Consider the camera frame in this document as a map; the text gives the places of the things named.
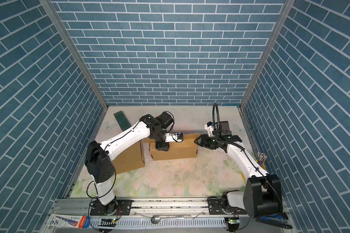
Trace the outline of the cardboard box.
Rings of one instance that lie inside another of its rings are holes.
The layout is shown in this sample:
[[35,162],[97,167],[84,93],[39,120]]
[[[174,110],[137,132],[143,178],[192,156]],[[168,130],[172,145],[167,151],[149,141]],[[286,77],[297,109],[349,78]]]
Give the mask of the cardboard box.
[[153,139],[146,138],[143,143],[149,143],[149,152],[154,161],[195,158],[197,157],[198,145],[194,141],[200,136],[201,134],[184,135],[184,140],[181,143],[170,142],[168,151],[157,150]]
[[142,143],[139,141],[120,153],[112,161],[116,173],[121,174],[143,168],[145,166],[143,150]]

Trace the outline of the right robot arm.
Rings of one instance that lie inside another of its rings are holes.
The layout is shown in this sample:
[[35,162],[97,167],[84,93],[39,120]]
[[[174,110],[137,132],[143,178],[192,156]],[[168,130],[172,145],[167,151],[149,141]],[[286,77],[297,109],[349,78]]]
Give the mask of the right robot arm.
[[222,204],[226,209],[243,209],[251,218],[279,215],[283,212],[282,186],[275,174],[269,174],[245,149],[239,136],[233,135],[229,123],[208,122],[207,130],[194,142],[210,150],[223,149],[238,165],[245,178],[243,193],[229,191],[222,195]]

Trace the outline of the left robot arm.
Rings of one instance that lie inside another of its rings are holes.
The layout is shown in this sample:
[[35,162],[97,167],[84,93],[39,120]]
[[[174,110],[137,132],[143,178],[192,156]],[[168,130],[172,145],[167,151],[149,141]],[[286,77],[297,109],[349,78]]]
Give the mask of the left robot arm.
[[155,141],[155,149],[168,151],[171,142],[180,143],[184,140],[183,133],[173,131],[174,116],[164,111],[159,116],[150,114],[142,116],[137,123],[119,135],[102,141],[92,141],[87,147],[85,166],[93,177],[96,196],[91,198],[90,206],[93,208],[90,215],[114,215],[120,213],[120,207],[113,191],[116,180],[116,169],[113,160],[130,146],[145,138]]

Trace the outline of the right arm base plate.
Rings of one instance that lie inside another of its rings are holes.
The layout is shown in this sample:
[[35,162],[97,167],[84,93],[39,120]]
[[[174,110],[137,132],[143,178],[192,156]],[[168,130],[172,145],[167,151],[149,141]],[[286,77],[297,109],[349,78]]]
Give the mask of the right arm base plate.
[[208,198],[208,210],[210,215],[246,215],[244,209],[237,207],[224,207],[222,201],[217,198]]

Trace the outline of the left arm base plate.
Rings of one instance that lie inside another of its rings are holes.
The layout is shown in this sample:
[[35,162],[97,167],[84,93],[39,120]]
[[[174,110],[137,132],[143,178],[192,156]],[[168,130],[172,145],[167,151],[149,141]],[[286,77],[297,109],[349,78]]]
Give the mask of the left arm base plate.
[[131,211],[132,200],[113,200],[107,205],[102,205],[99,200],[90,204],[91,216],[128,216]]

